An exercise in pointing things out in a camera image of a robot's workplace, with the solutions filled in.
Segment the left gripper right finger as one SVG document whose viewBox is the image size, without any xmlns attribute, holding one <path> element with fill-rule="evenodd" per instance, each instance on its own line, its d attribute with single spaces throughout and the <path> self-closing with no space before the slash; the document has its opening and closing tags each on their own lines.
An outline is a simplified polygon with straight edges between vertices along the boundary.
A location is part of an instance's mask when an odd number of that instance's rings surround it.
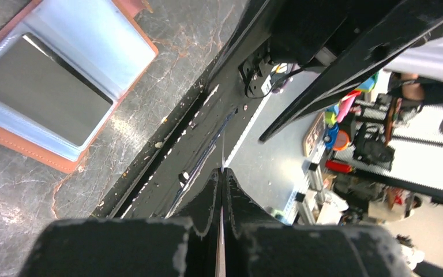
<svg viewBox="0 0 443 277">
<path fill-rule="evenodd" d="M 225 237 L 253 239 L 280 235 L 291 227 L 277 220 L 242 188 L 234 171 L 225 169 L 223 211 Z"/>
</svg>

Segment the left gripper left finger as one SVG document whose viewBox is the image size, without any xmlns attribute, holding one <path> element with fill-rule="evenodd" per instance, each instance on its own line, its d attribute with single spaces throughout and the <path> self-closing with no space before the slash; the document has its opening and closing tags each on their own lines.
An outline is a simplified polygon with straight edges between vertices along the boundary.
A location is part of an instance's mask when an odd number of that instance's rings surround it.
<svg viewBox="0 0 443 277">
<path fill-rule="evenodd" d="M 217 237 L 222 200 L 222 171 L 213 169 L 201 190 L 169 218 L 178 237 Z"/>
</svg>

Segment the tan leather card holder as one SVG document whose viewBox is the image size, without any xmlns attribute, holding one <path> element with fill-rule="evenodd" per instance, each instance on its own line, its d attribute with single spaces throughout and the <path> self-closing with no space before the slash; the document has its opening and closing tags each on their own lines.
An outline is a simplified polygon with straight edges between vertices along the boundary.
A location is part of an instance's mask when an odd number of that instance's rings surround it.
<svg viewBox="0 0 443 277">
<path fill-rule="evenodd" d="M 158 55 L 147 1 L 0 1 L 0 145 L 72 173 Z"/>
</svg>

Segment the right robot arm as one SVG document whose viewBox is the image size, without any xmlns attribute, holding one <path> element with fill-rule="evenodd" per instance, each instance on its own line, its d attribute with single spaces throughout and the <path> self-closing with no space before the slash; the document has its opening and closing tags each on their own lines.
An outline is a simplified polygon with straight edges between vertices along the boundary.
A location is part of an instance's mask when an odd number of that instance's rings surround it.
<svg viewBox="0 0 443 277">
<path fill-rule="evenodd" d="M 336 103 L 419 37 L 443 23 L 443 1 L 398 1 L 339 54 L 267 128 L 264 143 L 288 124 Z"/>
</svg>

